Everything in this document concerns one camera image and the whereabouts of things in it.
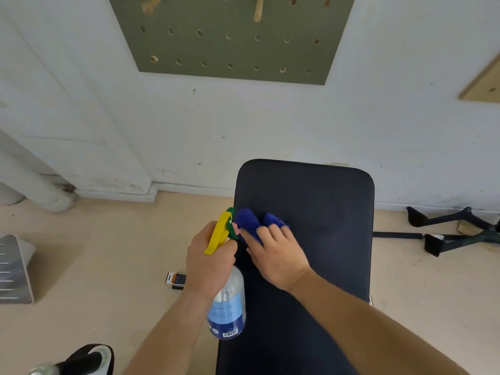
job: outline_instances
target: clear plastic bottle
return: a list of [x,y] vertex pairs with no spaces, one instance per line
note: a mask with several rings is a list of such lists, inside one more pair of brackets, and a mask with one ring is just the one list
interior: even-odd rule
[[247,320],[243,275],[233,266],[231,275],[214,298],[207,316],[209,329],[219,340],[229,340],[241,334]]

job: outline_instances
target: hand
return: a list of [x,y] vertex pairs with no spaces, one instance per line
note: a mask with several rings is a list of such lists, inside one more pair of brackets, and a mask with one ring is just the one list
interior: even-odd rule
[[230,239],[212,255],[203,252],[209,245],[216,223],[209,222],[193,237],[187,249],[186,284],[183,291],[196,293],[210,303],[228,281],[235,261],[234,254],[238,248],[236,241]]
[[312,271],[289,227],[280,229],[274,224],[269,228],[259,227],[257,235],[264,246],[246,230],[242,229],[241,235],[248,244],[247,252],[253,264],[264,279],[279,289],[291,292],[302,275]]

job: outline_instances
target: green pegboard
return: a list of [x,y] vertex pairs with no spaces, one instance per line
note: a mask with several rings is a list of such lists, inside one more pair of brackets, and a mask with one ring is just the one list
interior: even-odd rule
[[141,72],[324,85],[354,0],[109,0]]

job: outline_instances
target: wooden peg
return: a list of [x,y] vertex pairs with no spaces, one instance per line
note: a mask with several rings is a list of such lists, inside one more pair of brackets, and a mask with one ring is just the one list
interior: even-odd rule
[[154,8],[158,6],[161,0],[150,0],[142,3],[142,11],[146,14],[153,15]]
[[264,4],[264,0],[257,0],[257,4],[255,5],[255,15],[253,16],[253,20],[255,22],[260,22],[262,18],[262,5]]

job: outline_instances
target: yellow spray trigger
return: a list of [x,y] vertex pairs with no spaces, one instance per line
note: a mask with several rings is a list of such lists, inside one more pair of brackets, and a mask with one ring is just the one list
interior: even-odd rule
[[233,220],[231,212],[222,212],[221,217],[217,221],[216,228],[212,233],[212,237],[210,238],[209,247],[204,251],[205,254],[212,255],[226,241],[226,238],[229,236],[229,230],[226,228],[229,220]]

